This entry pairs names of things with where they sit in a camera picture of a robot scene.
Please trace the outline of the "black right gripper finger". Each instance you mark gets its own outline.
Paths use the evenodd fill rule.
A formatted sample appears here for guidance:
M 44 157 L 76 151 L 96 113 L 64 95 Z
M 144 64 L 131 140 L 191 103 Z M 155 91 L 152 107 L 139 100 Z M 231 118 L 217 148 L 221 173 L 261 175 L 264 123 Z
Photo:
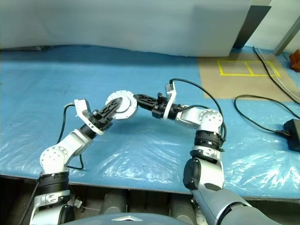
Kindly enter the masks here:
M 157 103 L 156 98 L 144 94 L 135 94 L 134 98 L 136 99 L 138 106 L 143 109 L 153 109 Z

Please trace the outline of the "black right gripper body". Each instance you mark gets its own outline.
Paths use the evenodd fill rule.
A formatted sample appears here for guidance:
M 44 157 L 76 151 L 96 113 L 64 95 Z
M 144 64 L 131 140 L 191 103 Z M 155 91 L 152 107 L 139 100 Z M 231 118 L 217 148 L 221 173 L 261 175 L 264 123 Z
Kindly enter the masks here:
M 167 98 L 164 97 L 162 93 L 158 92 L 154 107 L 151 110 L 152 116 L 156 119 L 163 118 L 167 103 L 168 103 Z

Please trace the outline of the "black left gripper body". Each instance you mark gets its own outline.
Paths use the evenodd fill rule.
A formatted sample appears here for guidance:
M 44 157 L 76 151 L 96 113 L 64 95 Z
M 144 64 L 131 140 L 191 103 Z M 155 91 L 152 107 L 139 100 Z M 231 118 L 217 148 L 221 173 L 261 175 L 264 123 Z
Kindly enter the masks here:
M 90 116 L 90 121 L 100 131 L 106 131 L 109 127 L 111 127 L 112 120 L 113 118 L 111 112 L 94 110 Z

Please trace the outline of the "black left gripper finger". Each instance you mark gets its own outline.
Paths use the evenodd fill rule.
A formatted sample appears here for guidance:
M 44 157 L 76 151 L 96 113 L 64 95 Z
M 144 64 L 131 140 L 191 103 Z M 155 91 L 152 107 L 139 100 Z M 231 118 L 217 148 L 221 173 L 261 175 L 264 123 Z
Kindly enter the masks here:
M 99 115 L 101 119 L 112 118 L 116 110 L 120 107 L 122 97 L 115 98 L 107 103 L 100 111 Z

